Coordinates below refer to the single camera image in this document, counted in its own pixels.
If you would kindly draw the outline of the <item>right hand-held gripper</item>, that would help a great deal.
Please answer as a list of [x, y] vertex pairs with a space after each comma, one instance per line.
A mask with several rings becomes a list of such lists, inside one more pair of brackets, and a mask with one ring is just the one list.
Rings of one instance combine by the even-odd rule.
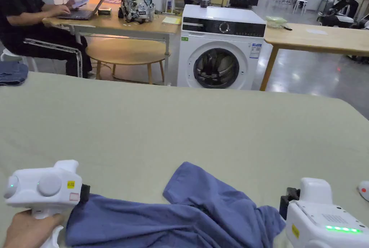
[[279, 213], [294, 248], [367, 248], [368, 226], [333, 203], [331, 186], [322, 179], [302, 178], [280, 198]]

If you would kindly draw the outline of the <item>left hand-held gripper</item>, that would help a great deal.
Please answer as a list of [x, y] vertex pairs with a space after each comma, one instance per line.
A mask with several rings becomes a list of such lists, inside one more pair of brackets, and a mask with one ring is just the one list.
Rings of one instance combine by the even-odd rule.
[[15, 171], [6, 185], [6, 205], [31, 210], [41, 220], [86, 203], [90, 186], [82, 183], [78, 166], [76, 160], [60, 160], [53, 167]]

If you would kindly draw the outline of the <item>person's left hand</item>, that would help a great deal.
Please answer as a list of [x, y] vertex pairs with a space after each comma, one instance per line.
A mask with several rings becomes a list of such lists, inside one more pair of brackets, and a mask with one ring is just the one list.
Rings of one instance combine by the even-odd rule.
[[14, 215], [7, 229], [4, 248], [40, 248], [52, 232], [64, 222], [64, 216], [57, 213], [44, 219], [36, 219], [31, 210]]

